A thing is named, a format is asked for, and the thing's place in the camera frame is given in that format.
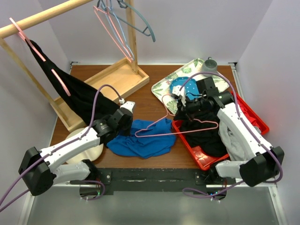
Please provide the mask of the blue tank top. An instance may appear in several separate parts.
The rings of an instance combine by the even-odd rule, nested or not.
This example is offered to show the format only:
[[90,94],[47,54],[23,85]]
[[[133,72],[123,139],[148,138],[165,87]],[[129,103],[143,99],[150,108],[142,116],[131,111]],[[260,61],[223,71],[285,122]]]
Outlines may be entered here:
[[167,154],[175,144],[176,136],[171,134],[172,121],[164,118],[154,123],[148,120],[134,120],[129,136],[118,135],[107,144],[114,154],[125,157],[150,158]]

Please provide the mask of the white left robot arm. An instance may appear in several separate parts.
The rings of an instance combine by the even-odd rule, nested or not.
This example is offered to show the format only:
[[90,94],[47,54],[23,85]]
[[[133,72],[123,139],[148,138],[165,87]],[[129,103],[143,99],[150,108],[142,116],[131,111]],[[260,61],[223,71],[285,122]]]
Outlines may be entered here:
[[97,179],[97,169],[90,160],[75,164],[66,161],[99,145],[107,145],[117,135],[127,135],[133,121],[133,111],[118,109],[113,115],[93,121],[77,135],[54,146],[37,150],[28,149],[19,167],[19,174],[33,196],[41,195],[53,185],[65,181],[82,180],[92,184]]

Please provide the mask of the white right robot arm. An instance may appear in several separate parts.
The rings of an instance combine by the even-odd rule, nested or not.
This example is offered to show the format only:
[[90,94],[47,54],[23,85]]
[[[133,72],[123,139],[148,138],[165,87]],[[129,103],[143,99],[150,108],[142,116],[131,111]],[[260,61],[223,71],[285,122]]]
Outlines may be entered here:
[[216,114],[240,144],[244,160],[223,160],[216,163],[214,170],[209,172],[209,179],[214,184],[220,184],[225,178],[242,179],[248,186],[254,187],[262,182],[271,183],[274,178],[278,182],[283,177],[282,162],[284,151],[281,147],[273,147],[254,128],[246,118],[238,104],[235,92],[220,92],[212,77],[196,82],[201,96],[189,99],[185,86],[176,86],[172,96],[178,100],[178,110],[175,119],[191,119],[197,111],[211,111]]

